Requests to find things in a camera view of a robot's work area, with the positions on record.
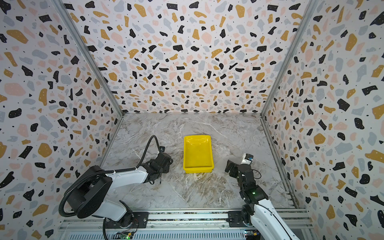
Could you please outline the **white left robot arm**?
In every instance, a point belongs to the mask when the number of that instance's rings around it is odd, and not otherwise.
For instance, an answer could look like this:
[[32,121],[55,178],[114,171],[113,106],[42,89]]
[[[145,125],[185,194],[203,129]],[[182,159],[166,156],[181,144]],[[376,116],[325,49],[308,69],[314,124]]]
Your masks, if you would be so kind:
[[90,167],[67,189],[60,202],[59,213],[62,217],[76,216],[79,219],[90,216],[106,218],[125,228],[133,222],[133,211],[122,200],[114,202],[106,199],[107,194],[127,185],[153,184],[169,172],[172,163],[170,155],[160,152],[155,159],[137,168],[106,171],[99,166]]

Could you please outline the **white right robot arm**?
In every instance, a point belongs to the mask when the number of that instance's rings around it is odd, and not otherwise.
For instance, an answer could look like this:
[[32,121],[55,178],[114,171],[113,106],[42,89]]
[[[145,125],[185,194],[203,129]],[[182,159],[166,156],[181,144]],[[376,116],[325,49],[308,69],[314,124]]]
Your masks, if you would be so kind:
[[256,228],[265,240],[299,239],[276,211],[265,191],[256,184],[250,164],[236,164],[228,160],[225,172],[235,178],[240,187],[240,196],[246,203],[241,211],[246,226]]

